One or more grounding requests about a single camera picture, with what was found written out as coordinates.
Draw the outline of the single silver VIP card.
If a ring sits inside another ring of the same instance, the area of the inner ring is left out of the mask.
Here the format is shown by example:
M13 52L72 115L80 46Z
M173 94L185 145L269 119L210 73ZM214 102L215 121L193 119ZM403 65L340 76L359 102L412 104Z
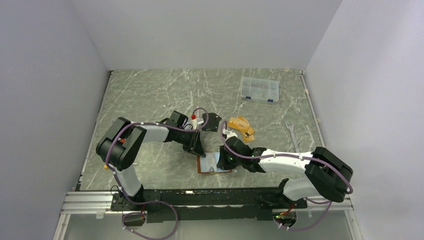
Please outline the single silver VIP card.
M201 173L217 172L217 159L214 153L208 153L205 157L199 158L199 169Z

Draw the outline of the brown leather card holder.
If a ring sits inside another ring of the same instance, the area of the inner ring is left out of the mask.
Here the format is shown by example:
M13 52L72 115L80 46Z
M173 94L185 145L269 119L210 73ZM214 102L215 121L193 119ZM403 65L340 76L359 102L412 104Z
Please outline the brown leather card holder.
M205 157L198 156L196 159L197 173L200 175L232 173L232 170L223 170L218 167L219 157L219 152L206 152Z

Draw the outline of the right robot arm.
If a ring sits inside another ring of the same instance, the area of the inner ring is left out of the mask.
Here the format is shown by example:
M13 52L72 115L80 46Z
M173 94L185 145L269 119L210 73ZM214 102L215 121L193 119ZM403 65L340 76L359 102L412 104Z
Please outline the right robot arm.
M285 178L275 194L276 203L287 208L300 199L322 196L341 203L353 193L353 169L325 147L313 151L278 152L265 147L250 148L236 136L221 138L218 167L232 170L238 166L251 173L284 172L299 177Z

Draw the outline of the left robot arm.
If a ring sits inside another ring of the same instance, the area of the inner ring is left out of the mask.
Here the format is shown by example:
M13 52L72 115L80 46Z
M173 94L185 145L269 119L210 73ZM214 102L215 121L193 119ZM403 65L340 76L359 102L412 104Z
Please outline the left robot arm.
M95 152L112 171L124 204L131 210L144 203L144 187L133 163L144 142L176 142L190 154L205 157L199 129L184 129L188 116L173 111L159 122L132 122L117 118L97 143Z

